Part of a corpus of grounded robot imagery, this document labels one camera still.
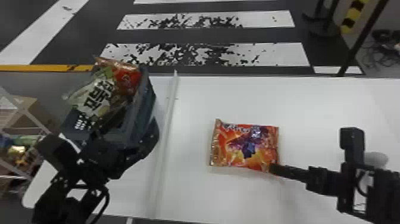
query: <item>white divider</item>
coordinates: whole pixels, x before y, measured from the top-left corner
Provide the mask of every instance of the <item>white divider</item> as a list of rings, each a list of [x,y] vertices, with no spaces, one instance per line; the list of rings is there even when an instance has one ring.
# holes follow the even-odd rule
[[[174,71],[174,77],[171,81],[171,90],[168,96],[168,108],[165,112],[164,116],[164,127],[161,131],[159,145],[158,145],[158,154],[156,155],[156,163],[155,163],[155,172],[154,178],[151,184],[151,190],[148,200],[147,214],[148,218],[155,218],[157,210],[158,210],[158,202],[160,200],[160,194],[163,190],[164,176],[165,176],[165,156],[167,155],[167,142],[168,135],[170,133],[172,114],[174,110],[174,103],[176,92],[178,88],[178,72]]]

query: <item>metal pole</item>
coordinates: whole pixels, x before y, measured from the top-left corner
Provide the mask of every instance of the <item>metal pole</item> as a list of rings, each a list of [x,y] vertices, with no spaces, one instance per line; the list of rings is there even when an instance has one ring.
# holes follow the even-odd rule
[[[324,5],[324,0],[318,0],[317,7],[315,8],[314,16],[317,16],[321,13],[323,5]]]
[[[355,58],[358,50],[362,47],[365,39],[368,37],[368,34],[371,32],[372,27],[374,26],[375,22],[378,20],[380,14],[384,10],[386,4],[388,4],[389,0],[380,0],[376,5],[375,10],[372,12],[371,17],[368,19],[367,24],[365,25],[364,29],[360,33],[357,38],[357,41],[350,49],[349,53],[347,54],[346,60],[343,63],[342,67],[340,68],[339,72],[336,74],[336,77],[344,77],[351,61]]]
[[[334,21],[333,21],[333,15],[334,15],[334,13],[335,13],[336,8],[338,7],[338,5],[339,5],[339,0],[333,0],[332,5],[331,5],[331,7],[330,7],[330,9],[329,9],[328,17],[326,18],[325,23],[324,23],[324,26],[323,26],[323,29],[324,29],[324,30],[327,30],[327,29],[329,28],[329,25],[330,25],[331,23],[334,23]]]

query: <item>floor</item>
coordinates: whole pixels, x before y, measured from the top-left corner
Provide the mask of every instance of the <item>floor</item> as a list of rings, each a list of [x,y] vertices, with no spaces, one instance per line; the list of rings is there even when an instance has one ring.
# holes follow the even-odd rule
[[[0,2],[0,64],[93,64],[93,55],[101,55],[145,63],[151,72],[293,76],[334,73],[348,51],[342,38],[327,41],[309,35],[310,25],[301,16],[303,1],[39,2]],[[346,41],[351,45],[354,38]],[[397,66],[380,71],[355,61],[352,66],[360,66],[357,73],[367,77],[399,76]],[[62,94],[86,79],[88,73],[0,72],[2,87],[38,98],[60,121],[70,109]],[[0,200],[1,220],[25,224],[31,215],[16,195]],[[125,221],[104,216],[99,223]]]

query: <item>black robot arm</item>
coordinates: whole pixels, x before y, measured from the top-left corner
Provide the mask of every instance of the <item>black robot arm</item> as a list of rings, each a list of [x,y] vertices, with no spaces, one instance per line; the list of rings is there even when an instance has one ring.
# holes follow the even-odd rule
[[[114,117],[123,116],[117,112]],[[108,123],[117,124],[118,120],[110,119],[106,125],[97,128],[79,153],[69,142],[55,135],[46,136],[35,146],[58,173],[35,204],[33,223],[84,224],[105,198],[100,212],[90,224],[100,218],[110,201],[105,184],[110,179],[119,179],[125,170],[145,158],[157,144],[160,135],[157,122],[152,119],[136,147],[116,148],[112,142],[102,139],[102,134],[113,127]],[[72,189],[86,192],[81,200],[77,200],[68,197]]]
[[[345,150],[345,162],[340,172],[309,166],[308,170],[270,165],[270,172],[306,184],[306,190],[337,197],[337,210],[376,224],[400,223],[400,177],[398,172],[376,169],[364,164],[364,132],[354,127],[340,130],[340,147]],[[368,173],[373,185],[367,192],[360,180]],[[358,191],[366,198],[365,210],[355,209],[354,196]]]

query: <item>black floor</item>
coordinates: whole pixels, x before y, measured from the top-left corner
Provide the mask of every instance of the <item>black floor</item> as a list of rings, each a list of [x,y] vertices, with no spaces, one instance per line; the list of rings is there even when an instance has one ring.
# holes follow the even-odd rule
[[[1,0],[0,51],[55,2],[57,0]]]
[[[340,66],[348,47],[341,37],[322,40],[309,34],[302,18],[304,1],[235,1],[192,4],[115,4],[90,0],[35,58],[33,64],[92,64],[107,43],[257,43],[302,42],[311,66]],[[206,11],[290,10],[295,29],[178,29],[116,30],[126,14]],[[171,72],[176,67],[152,66],[150,72]],[[314,74],[312,67],[181,66],[181,73]]]

